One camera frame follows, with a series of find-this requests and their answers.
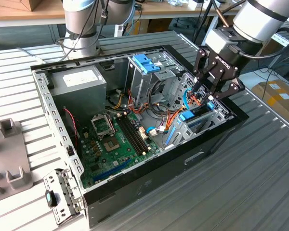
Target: gray power supply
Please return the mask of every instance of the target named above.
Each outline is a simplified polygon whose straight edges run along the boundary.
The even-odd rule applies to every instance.
[[[105,109],[106,81],[94,65],[53,73],[52,82],[57,107],[68,108],[78,120],[90,120]]]

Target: side panel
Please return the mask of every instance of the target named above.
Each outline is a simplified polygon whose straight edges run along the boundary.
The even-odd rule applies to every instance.
[[[87,200],[87,213],[90,228],[198,164],[202,159],[214,153],[234,130],[239,128],[242,124],[243,123],[237,124],[235,127],[222,132],[186,153],[178,147],[174,150],[180,154],[184,154],[138,178],[132,183],[116,191],[110,192],[109,195],[98,201],[90,204],[90,201],[92,201],[93,198]],[[99,190],[103,189],[100,187],[94,191],[98,193]],[[88,196],[90,197],[90,192],[85,194],[85,198],[88,199]]]

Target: yellow wire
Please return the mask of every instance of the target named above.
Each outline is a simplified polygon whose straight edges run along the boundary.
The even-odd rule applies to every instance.
[[[123,97],[123,94],[120,95],[120,99],[119,99],[119,102],[116,106],[113,107],[113,109],[117,109],[121,106],[121,102],[122,102],[122,97]]]

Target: green circuit board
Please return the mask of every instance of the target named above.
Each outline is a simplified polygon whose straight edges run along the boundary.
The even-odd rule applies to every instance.
[[[127,118],[131,123],[135,124],[137,128],[141,126],[134,113],[128,114]],[[115,134],[113,136],[105,136],[102,140],[97,138],[97,134],[91,123],[79,129],[79,145],[81,145],[80,159],[84,166],[81,181],[84,188],[91,187],[100,180],[107,179],[109,177],[109,175],[107,175],[109,171],[112,171],[111,175],[115,175],[160,152],[157,145],[150,139],[147,139],[144,142],[146,146],[150,148],[150,151],[145,155],[137,153],[118,125],[118,118],[113,117],[110,120]],[[99,121],[99,123],[101,125],[97,126],[99,131],[100,129],[108,128],[102,121]]]

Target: cardboard box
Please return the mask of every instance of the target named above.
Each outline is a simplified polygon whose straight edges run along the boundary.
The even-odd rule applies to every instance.
[[[23,11],[33,11],[41,1],[42,0],[0,0],[0,6]]]
[[[251,91],[260,99],[263,96],[265,82],[257,84]],[[269,81],[263,101],[289,122],[289,85],[282,80]]]

